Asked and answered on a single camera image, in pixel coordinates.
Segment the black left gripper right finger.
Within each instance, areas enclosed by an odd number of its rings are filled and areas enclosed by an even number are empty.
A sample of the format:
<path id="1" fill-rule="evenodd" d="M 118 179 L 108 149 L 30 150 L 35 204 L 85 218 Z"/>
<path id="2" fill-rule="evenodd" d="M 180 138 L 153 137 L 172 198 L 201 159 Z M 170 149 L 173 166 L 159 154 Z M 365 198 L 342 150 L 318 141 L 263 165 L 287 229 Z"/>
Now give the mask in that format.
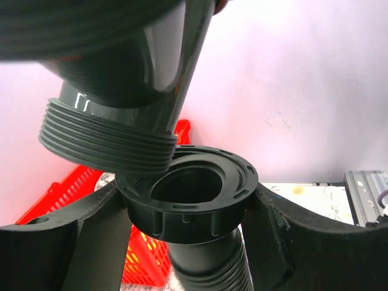
<path id="1" fill-rule="evenodd" d="M 360 227 L 255 189 L 242 221 L 255 290 L 387 290 L 387 223 Z"/>

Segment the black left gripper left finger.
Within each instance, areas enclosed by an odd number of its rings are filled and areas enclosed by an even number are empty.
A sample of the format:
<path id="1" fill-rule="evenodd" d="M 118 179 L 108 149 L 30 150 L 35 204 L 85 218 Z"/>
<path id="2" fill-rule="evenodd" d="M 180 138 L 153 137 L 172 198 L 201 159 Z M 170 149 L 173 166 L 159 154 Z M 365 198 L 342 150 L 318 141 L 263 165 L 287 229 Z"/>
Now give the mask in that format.
<path id="1" fill-rule="evenodd" d="M 119 290 L 132 223 L 114 182 L 1 227 L 1 290 Z"/>

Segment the grey tee pipe fitting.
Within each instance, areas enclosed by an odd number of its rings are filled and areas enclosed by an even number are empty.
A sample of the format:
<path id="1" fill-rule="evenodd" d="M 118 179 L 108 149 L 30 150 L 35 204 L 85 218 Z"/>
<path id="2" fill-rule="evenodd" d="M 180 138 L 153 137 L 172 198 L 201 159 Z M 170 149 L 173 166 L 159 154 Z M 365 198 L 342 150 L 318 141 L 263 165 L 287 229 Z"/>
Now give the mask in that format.
<path id="1" fill-rule="evenodd" d="M 226 1 L 2 1 L 1 61 L 64 81 L 39 141 L 105 172 L 164 174 L 213 16 Z"/>

